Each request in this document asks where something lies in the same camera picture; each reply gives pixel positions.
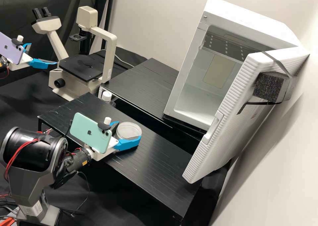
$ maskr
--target black fabric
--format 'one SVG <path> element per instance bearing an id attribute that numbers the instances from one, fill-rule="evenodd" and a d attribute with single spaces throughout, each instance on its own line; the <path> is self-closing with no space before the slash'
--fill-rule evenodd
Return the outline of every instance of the black fabric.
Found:
<path id="1" fill-rule="evenodd" d="M 0 31 L 10 38 L 22 35 L 24 43 L 32 43 L 29 52 L 31 57 L 56 60 L 47 36 L 37 34 L 31 26 L 31 22 L 35 20 L 32 9 L 46 6 L 52 15 L 58 16 L 61 19 L 62 27 L 57 33 L 62 43 L 65 44 L 70 29 L 75 22 L 79 0 L 0 0 L 0 3 L 0 16 L 2 20 Z M 86 0 L 82 1 L 82 3 L 89 5 L 89 2 Z M 31 67 L 10 72 L 7 78 L 0 80 L 0 86 L 37 72 L 39 70 Z"/>

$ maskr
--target black cylindrical motor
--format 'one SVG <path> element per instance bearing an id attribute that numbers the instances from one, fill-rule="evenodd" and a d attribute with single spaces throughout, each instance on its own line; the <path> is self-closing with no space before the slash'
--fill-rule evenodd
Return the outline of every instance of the black cylindrical motor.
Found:
<path id="1" fill-rule="evenodd" d="M 0 73 L 7 71 L 9 63 L 0 57 Z"/>
<path id="2" fill-rule="evenodd" d="M 41 139 L 41 141 L 34 142 L 23 148 L 12 166 L 37 172 L 46 170 L 51 163 L 54 149 L 57 147 L 57 144 L 59 144 L 60 137 L 55 138 L 50 135 L 32 132 L 22 128 L 16 128 L 12 133 L 10 132 L 8 133 L 10 135 L 8 136 L 7 134 L 1 146 L 4 147 L 4 161 L 8 163 L 16 150 L 25 142 L 33 139 Z M 64 147 L 60 152 L 58 165 L 61 165 L 65 151 L 66 148 Z"/>

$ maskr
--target white cable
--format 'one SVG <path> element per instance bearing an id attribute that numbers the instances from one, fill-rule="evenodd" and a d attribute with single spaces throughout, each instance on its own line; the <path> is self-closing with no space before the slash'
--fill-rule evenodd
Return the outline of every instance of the white cable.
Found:
<path id="1" fill-rule="evenodd" d="M 121 58 L 118 57 L 118 55 L 115 54 L 115 56 L 116 56 L 117 59 L 119 59 L 120 62 L 123 62 L 124 64 L 128 64 L 131 67 L 134 67 L 132 64 L 123 61 Z"/>
<path id="2" fill-rule="evenodd" d="M 117 55 L 115 55 L 117 59 L 119 59 L 121 62 L 130 65 L 131 67 L 134 67 L 133 65 L 131 65 L 130 63 L 127 63 L 125 61 L 123 61 L 121 58 L 119 58 Z"/>

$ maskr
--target red wire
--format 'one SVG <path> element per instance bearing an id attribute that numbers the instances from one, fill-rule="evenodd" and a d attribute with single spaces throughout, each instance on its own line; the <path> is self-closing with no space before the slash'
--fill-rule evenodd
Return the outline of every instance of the red wire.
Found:
<path id="1" fill-rule="evenodd" d="M 5 77 L 3 77 L 3 78 L 0 78 L 0 79 L 5 79 L 8 76 L 9 76 L 9 67 L 7 67 L 7 75 Z"/>
<path id="2" fill-rule="evenodd" d="M 11 159 L 9 160 L 8 164 L 7 164 L 7 167 L 6 167 L 6 171 L 4 172 L 4 178 L 6 180 L 8 180 L 8 172 L 9 172 L 9 169 L 11 167 L 11 165 L 13 164 L 14 160 L 16 159 L 17 155 L 19 154 L 19 152 L 24 148 L 26 147 L 27 145 L 30 145 L 31 143 L 34 143 L 34 142 L 37 142 L 37 141 L 40 141 L 40 139 L 33 139 L 31 141 L 27 141 L 25 143 L 23 143 L 17 150 L 16 152 L 13 154 L 13 156 L 11 157 Z"/>

